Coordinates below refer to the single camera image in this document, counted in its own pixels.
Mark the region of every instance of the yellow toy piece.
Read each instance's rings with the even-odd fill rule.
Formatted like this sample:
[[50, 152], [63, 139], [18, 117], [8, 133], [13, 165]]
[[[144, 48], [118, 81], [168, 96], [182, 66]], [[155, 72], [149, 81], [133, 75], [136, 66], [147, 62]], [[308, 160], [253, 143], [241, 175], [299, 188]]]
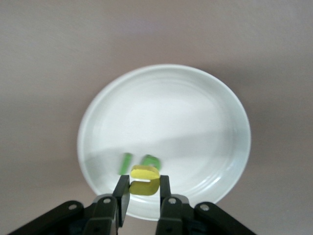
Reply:
[[160, 185], [160, 174], [155, 167], [148, 165], [134, 165], [131, 170], [131, 176], [135, 179], [145, 181], [133, 181], [129, 188], [130, 193], [149, 196], [157, 192]]

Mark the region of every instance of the beige surface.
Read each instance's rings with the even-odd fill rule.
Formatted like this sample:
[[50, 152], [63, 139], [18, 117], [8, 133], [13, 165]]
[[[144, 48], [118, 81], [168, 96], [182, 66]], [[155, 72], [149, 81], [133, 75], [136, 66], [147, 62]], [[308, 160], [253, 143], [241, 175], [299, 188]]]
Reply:
[[[76, 156], [81, 117], [123, 73], [175, 63], [226, 83], [252, 150], [218, 204], [260, 235], [313, 234], [313, 1], [1, 1], [0, 234], [95, 195]], [[152, 235], [127, 217], [121, 235]]]

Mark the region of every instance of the green object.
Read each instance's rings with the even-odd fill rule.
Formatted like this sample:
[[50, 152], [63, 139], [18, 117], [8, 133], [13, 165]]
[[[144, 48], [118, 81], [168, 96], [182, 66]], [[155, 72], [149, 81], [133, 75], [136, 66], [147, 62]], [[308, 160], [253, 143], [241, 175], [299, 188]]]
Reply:
[[141, 165], [149, 165], [149, 166], [153, 166], [155, 167], [157, 170], [160, 171], [161, 169], [161, 162], [158, 158], [147, 154], [146, 156], [144, 156], [144, 158], [142, 159]]
[[129, 165], [131, 164], [133, 155], [131, 153], [124, 153], [124, 160], [123, 160], [123, 164], [121, 166], [121, 169], [119, 171], [120, 175], [126, 175], [127, 174], [127, 170], [129, 168]]

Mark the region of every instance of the white plate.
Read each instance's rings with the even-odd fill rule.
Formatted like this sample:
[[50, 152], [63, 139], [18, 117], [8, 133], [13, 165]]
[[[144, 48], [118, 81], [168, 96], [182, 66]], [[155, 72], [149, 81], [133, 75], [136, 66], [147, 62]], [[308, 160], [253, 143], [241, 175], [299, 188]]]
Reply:
[[[106, 86], [88, 107], [78, 134], [79, 163], [96, 194], [111, 193], [123, 153], [132, 165], [160, 159], [171, 191], [191, 206], [221, 200], [239, 180], [250, 151], [250, 127], [235, 94], [220, 80], [182, 65], [154, 65]], [[131, 195], [128, 215], [157, 220], [159, 192]]]

